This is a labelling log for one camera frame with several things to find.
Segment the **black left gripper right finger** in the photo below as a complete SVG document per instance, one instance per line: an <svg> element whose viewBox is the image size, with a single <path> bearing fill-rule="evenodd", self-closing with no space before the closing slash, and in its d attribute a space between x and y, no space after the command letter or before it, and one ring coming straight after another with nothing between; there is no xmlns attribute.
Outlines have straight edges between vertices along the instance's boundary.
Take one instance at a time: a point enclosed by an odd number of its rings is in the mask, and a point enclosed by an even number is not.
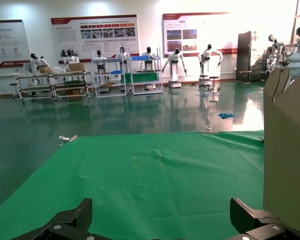
<svg viewBox="0 0 300 240"><path fill-rule="evenodd" d="M230 222L238 232L232 240L296 240L298 236L275 215L249 207L239 198L229 205Z"/></svg>

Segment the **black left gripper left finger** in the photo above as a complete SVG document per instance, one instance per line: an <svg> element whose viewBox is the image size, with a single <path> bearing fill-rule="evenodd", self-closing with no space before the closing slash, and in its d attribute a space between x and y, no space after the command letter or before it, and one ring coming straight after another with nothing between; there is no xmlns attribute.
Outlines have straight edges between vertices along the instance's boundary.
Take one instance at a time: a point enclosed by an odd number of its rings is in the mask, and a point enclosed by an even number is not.
<svg viewBox="0 0 300 240"><path fill-rule="evenodd" d="M93 201L85 198L76 208L58 212L45 225L15 237L16 240L98 240L89 232Z"/></svg>

